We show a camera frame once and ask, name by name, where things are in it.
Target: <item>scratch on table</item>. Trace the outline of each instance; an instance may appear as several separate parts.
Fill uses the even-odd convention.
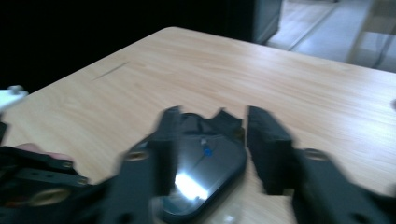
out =
[[[120,64],[119,66],[117,66],[117,67],[115,67],[115,68],[112,68],[112,69],[110,69],[109,71],[107,71],[107,72],[103,73],[103,74],[102,74],[102,75],[100,75],[99,77],[96,77],[96,78],[94,78],[92,81],[95,81],[96,79],[98,79],[98,78],[100,78],[100,77],[104,77],[104,76],[106,76],[106,75],[108,75],[108,74],[110,74],[110,73],[112,73],[112,72],[116,71],[117,69],[120,69],[121,67],[123,67],[123,66],[124,66],[125,64],[127,64],[127,63],[129,63],[129,62],[122,63],[122,64]]]

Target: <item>gray floor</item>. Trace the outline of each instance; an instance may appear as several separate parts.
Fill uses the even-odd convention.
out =
[[[394,11],[396,1],[284,0],[267,46],[396,73]]]

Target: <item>white connector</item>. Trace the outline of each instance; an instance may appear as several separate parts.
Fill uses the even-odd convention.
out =
[[[22,86],[10,86],[7,90],[0,90],[0,113],[20,102],[27,94]]]

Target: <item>table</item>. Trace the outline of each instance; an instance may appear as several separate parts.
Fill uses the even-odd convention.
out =
[[[34,142],[75,158],[92,183],[155,128],[162,110],[239,118],[274,113],[296,147],[332,155],[351,179],[390,195],[396,183],[396,74],[166,28],[34,92],[9,109],[8,146]],[[290,199],[262,194],[248,163],[241,223],[293,223]]]

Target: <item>wooden table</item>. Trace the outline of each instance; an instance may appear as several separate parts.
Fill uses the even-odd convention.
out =
[[[179,28],[167,28],[34,92],[8,110],[6,145],[34,142],[75,158],[96,183],[121,152],[183,105],[207,118],[220,107],[273,112],[297,147],[333,155],[352,180],[391,194],[396,183],[396,74]],[[261,194],[249,163],[241,223],[292,223],[286,197]]]

